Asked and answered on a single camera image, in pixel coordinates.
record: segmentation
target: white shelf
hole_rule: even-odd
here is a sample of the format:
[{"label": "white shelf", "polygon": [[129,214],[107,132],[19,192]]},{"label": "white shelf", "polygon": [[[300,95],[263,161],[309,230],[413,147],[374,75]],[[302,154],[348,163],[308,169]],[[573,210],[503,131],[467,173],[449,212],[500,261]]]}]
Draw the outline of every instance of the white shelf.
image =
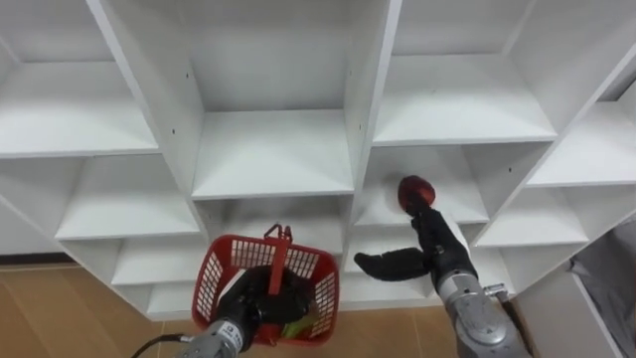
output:
[{"label": "white shelf", "polygon": [[636,126],[617,102],[594,105],[528,182],[531,187],[636,183]]},{"label": "white shelf", "polygon": [[146,315],[152,320],[191,319],[194,283],[155,284]]},{"label": "white shelf", "polygon": [[526,189],[478,240],[478,247],[586,243],[588,237],[559,189]]},{"label": "white shelf", "polygon": [[0,158],[158,153],[115,62],[25,64],[0,87]]},{"label": "white shelf", "polygon": [[126,240],[111,283],[194,282],[207,250],[200,236]]},{"label": "white shelf", "polygon": [[550,141],[539,103],[500,55],[393,56],[375,146]]},{"label": "white shelf", "polygon": [[194,199],[353,191],[342,110],[208,113]]},{"label": "white shelf", "polygon": [[339,309],[383,309],[441,305],[437,296],[426,297],[420,279],[382,282],[364,274],[346,273],[340,282]]},{"label": "white shelf", "polygon": [[199,233],[160,155],[88,159],[56,239]]},{"label": "white shelf", "polygon": [[468,163],[459,146],[374,148],[363,189],[363,212],[356,226],[409,226],[399,207],[399,180],[420,175],[436,192],[433,207],[458,224],[488,222]]},{"label": "white shelf", "polygon": [[291,227],[294,244],[331,254],[343,251],[343,224],[338,198],[269,198],[231,200],[224,205],[224,232],[262,238],[272,225]]}]

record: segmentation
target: red object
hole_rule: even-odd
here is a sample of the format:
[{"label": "red object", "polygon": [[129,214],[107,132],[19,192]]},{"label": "red object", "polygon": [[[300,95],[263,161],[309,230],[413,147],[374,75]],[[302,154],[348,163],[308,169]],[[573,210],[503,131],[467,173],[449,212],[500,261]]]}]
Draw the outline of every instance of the red object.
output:
[{"label": "red object", "polygon": [[408,194],[412,192],[420,195],[429,206],[435,202],[435,189],[433,186],[416,175],[410,175],[399,182],[397,189],[397,200],[404,211],[406,211],[406,205],[408,204]]},{"label": "red object", "polygon": [[[270,236],[277,230],[277,237]],[[223,288],[239,269],[272,265],[269,294],[278,294],[285,267],[314,285],[319,319],[294,339],[280,337],[282,327],[264,324],[254,343],[275,346],[287,343],[317,346],[325,343],[336,327],[340,283],[334,258],[323,251],[292,244],[291,230],[274,225],[264,239],[225,235],[216,239],[201,265],[192,301],[192,318],[199,328],[207,329],[215,320],[216,307]]]}]

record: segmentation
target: gray fabric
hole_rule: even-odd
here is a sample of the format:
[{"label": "gray fabric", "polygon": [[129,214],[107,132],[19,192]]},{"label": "gray fabric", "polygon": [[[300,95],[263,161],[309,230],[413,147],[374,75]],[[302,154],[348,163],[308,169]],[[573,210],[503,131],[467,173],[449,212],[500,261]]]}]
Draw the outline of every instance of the gray fabric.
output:
[{"label": "gray fabric", "polygon": [[634,358],[636,222],[614,229],[572,259],[572,269],[589,292],[625,357]]}]

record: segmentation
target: cable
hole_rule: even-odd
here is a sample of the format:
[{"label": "cable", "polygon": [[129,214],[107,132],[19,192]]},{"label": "cable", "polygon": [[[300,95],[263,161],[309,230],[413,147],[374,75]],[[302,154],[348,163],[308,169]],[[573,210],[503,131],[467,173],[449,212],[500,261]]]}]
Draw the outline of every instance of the cable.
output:
[{"label": "cable", "polygon": [[152,338],[151,340],[147,341],[146,344],[142,345],[141,348],[137,349],[137,351],[135,352],[135,354],[132,355],[131,358],[138,358],[139,356],[141,356],[143,352],[146,351],[146,349],[160,342],[183,343],[183,342],[189,342],[190,340],[191,338],[183,333],[162,334],[158,337]]}]

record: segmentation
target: plastic basket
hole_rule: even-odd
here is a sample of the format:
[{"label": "plastic basket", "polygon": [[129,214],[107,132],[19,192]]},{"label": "plastic basket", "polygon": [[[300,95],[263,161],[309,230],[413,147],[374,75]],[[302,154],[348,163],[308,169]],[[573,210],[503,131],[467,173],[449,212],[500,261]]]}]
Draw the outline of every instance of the plastic basket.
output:
[{"label": "plastic basket", "polygon": [[254,343],[275,346],[276,343],[316,346],[326,342],[336,326],[340,283],[338,266],[333,257],[320,250],[292,244],[291,230],[278,224],[264,239],[225,235],[216,239],[201,265],[192,304],[192,316],[201,329],[215,320],[215,309],[225,285],[239,269],[272,265],[269,294],[280,289],[283,268],[287,267],[314,285],[319,319],[294,338],[280,337],[280,327],[262,325]]}]

